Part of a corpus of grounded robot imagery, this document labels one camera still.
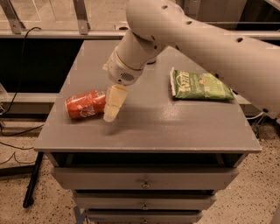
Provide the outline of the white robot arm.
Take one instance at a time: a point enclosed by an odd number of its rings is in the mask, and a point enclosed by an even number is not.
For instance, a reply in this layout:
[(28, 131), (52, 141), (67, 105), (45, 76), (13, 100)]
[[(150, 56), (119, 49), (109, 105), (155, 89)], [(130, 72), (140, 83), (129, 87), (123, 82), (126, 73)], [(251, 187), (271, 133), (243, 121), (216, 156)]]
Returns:
[(129, 29), (107, 62), (104, 120), (112, 122), (127, 86), (146, 64), (171, 46), (203, 67), (272, 119), (280, 118), (280, 48), (205, 24), (185, 15), (170, 0), (129, 0)]

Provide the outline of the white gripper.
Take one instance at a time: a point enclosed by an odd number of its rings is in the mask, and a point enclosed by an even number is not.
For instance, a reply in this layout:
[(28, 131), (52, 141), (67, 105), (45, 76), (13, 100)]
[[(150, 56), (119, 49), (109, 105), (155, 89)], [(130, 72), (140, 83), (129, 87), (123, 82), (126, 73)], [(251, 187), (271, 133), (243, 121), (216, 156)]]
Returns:
[(104, 108), (104, 121), (113, 122), (127, 98), (128, 89), (125, 86), (134, 84), (142, 75), (143, 70), (135, 70), (126, 66), (121, 61), (117, 48), (114, 49), (108, 62), (102, 68), (108, 71), (108, 77), (113, 82), (118, 83), (108, 88)]

